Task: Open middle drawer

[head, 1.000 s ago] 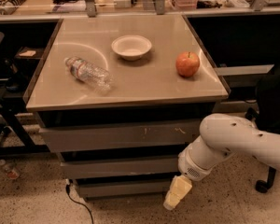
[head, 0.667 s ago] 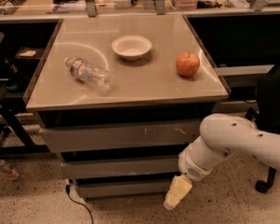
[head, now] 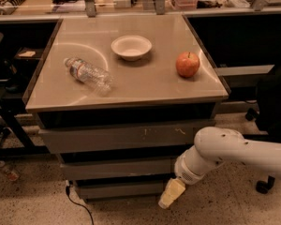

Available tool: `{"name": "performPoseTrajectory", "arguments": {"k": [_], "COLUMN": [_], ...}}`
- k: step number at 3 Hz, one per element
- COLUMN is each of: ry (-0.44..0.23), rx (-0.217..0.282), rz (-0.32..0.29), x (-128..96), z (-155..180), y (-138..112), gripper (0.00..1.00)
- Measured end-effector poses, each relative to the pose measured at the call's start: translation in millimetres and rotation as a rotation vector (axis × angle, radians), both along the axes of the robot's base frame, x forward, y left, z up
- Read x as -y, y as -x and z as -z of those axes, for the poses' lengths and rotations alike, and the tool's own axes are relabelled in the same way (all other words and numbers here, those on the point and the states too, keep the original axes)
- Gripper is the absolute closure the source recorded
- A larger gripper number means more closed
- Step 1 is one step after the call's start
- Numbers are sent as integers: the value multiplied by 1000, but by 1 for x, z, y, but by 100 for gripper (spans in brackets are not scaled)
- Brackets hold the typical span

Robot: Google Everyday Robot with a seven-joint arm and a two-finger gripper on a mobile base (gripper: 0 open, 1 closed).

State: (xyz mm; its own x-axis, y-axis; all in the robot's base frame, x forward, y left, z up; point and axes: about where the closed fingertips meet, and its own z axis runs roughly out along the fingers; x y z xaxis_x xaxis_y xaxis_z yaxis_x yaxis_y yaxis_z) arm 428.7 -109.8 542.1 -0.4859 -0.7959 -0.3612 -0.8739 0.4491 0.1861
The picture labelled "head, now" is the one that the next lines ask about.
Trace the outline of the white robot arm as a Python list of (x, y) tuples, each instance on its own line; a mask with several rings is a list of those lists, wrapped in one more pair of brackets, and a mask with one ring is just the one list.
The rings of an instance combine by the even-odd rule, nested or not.
[(168, 209), (187, 185), (198, 183), (226, 161), (258, 168), (281, 180), (281, 143), (248, 140), (234, 129), (204, 127), (196, 133), (194, 144), (177, 157), (175, 177), (167, 183), (158, 205)]

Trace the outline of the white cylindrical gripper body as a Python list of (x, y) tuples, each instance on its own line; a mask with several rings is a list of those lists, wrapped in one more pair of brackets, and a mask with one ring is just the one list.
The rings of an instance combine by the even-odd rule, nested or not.
[(213, 161), (204, 158), (195, 146), (185, 150), (177, 157), (174, 164), (174, 173), (186, 185), (198, 183), (206, 173), (223, 165), (222, 161)]

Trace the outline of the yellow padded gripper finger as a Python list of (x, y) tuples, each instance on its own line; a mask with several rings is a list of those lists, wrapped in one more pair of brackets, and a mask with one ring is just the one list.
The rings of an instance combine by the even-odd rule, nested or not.
[(171, 178), (163, 191), (158, 205), (168, 209), (185, 192), (185, 183), (179, 178)]

